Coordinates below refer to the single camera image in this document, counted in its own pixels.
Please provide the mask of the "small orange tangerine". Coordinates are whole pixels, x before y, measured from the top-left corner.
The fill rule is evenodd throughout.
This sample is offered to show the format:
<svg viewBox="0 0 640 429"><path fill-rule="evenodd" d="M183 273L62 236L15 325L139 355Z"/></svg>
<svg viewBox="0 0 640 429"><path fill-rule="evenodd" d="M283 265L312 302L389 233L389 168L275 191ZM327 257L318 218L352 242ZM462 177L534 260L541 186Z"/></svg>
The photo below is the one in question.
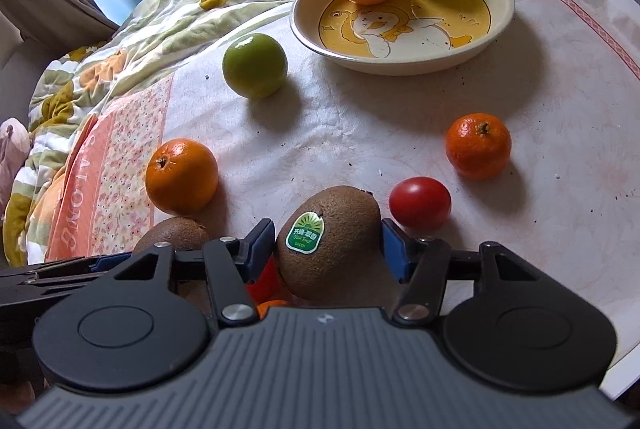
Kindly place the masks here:
<svg viewBox="0 0 640 429"><path fill-rule="evenodd" d="M445 150L457 173L471 180L498 177L509 163L511 134L503 121L490 114L458 118L448 129Z"/></svg>

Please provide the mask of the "white pink floral cloth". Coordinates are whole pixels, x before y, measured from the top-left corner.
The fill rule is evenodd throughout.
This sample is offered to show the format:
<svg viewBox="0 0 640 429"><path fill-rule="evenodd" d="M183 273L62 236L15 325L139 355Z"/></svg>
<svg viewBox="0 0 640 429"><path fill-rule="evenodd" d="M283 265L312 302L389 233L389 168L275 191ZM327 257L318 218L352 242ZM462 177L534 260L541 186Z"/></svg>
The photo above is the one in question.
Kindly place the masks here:
<svg viewBox="0 0 640 429"><path fill-rule="evenodd" d="M414 77L361 74L305 48L290 6L241 26L283 46L288 83L252 102L224 82L221 38L148 89L93 115L73 157L49 258L120 253L162 214L145 196L148 160L185 137L218 160L202 220L241 235L282 224L308 197L356 186L385 205L401 180L429 176L452 197L449 243L494 239L601 309L618 349L605 390L639 376L639 6L634 0L515 0L506 30L478 56ZM496 178L460 176L449 127L485 113L509 129Z"/></svg>

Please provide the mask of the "green apple on cloth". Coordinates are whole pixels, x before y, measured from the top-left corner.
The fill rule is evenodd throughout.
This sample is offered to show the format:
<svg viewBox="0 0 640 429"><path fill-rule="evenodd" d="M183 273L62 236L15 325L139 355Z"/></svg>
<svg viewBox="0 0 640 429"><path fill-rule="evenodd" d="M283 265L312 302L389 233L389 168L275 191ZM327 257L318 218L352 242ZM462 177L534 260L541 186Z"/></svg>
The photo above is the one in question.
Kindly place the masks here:
<svg viewBox="0 0 640 429"><path fill-rule="evenodd" d="M288 58L272 37L249 34L224 52L222 74L235 93L250 100L260 100L284 85L288 77Z"/></svg>

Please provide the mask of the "green striped floral quilt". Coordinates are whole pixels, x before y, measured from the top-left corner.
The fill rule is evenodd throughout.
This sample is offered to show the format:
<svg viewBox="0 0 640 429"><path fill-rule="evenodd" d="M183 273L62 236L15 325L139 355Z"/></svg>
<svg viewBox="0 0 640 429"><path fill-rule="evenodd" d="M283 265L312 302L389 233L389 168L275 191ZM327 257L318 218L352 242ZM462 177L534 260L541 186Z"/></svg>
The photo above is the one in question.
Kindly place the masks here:
<svg viewBox="0 0 640 429"><path fill-rule="evenodd" d="M238 27L292 0L142 0L107 41L81 46L30 77L26 158L9 180L1 246L12 267L47 256L58 175L89 116L173 73Z"/></svg>

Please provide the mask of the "pink plush toy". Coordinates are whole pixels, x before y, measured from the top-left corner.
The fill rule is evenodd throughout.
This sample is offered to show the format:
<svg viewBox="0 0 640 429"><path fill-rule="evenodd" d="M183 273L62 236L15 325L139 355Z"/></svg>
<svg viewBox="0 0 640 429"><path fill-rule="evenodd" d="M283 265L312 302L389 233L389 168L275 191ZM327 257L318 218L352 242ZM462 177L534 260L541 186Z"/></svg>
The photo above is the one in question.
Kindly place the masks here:
<svg viewBox="0 0 640 429"><path fill-rule="evenodd" d="M32 149L32 137L16 118L10 117L1 124L0 149L0 198L4 214L10 199L17 171L24 165Z"/></svg>

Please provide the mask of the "brown kiwi plain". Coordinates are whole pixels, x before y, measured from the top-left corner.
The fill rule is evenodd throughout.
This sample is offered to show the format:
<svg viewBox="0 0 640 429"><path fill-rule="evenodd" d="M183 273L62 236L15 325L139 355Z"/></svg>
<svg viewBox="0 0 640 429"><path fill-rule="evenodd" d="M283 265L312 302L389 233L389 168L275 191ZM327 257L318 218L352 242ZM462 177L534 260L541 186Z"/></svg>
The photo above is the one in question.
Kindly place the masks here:
<svg viewBox="0 0 640 429"><path fill-rule="evenodd" d="M196 250L201 249L209 240L203 224L190 218L171 217L146 232L132 252L142 253L160 241L167 241L175 250Z"/></svg>

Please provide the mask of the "orange tangerine on cloth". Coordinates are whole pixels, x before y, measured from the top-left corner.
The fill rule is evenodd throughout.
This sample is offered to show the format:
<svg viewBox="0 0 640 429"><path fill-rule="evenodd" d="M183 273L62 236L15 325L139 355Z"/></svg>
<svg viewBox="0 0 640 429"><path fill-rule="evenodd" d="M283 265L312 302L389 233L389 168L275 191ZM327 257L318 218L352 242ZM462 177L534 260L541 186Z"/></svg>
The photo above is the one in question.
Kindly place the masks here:
<svg viewBox="0 0 640 429"><path fill-rule="evenodd" d="M171 215L197 215L214 198L219 174L213 152L201 142L169 140L153 153L144 184L151 203Z"/></svg>

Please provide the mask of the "red tomato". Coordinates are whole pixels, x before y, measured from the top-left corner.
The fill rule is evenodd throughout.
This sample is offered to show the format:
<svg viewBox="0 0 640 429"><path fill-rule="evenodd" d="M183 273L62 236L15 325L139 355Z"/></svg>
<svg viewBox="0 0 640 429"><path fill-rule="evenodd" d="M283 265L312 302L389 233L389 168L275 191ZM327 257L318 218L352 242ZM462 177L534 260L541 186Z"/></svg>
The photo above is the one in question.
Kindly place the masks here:
<svg viewBox="0 0 640 429"><path fill-rule="evenodd" d="M394 219L411 230L437 230L450 218L451 196L446 186L428 177L412 177L394 186L388 207Z"/></svg>

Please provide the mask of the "brown kiwi with sticker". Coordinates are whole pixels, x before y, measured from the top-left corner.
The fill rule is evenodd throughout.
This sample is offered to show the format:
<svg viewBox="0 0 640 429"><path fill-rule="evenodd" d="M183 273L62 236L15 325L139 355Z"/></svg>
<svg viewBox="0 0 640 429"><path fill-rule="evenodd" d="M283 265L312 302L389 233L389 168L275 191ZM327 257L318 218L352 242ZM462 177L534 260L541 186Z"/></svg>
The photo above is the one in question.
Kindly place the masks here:
<svg viewBox="0 0 640 429"><path fill-rule="evenodd" d="M355 286L380 256L381 227L380 207L368 191L331 186L307 198L277 237L285 285L311 301Z"/></svg>

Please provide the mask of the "small orange fruit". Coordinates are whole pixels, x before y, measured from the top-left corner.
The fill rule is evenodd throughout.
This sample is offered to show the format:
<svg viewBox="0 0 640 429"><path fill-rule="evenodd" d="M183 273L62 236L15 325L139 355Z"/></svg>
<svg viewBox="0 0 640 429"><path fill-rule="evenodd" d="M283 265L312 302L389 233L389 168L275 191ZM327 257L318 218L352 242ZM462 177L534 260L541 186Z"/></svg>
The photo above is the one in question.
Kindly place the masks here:
<svg viewBox="0 0 640 429"><path fill-rule="evenodd" d="M293 305L293 295L282 279L275 256L269 258L258 279L245 287L257 307L259 319L263 319L270 308Z"/></svg>

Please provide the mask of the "cream duck pattern bowl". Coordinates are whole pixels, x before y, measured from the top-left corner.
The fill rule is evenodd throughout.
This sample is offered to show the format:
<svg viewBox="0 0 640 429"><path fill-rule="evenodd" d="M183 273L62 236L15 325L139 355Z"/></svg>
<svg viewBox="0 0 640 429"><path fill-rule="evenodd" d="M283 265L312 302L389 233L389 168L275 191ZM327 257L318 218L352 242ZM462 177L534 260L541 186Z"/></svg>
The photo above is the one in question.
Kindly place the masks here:
<svg viewBox="0 0 640 429"><path fill-rule="evenodd" d="M514 0L295 0L290 23L309 50L350 70L434 73L480 54L509 26Z"/></svg>

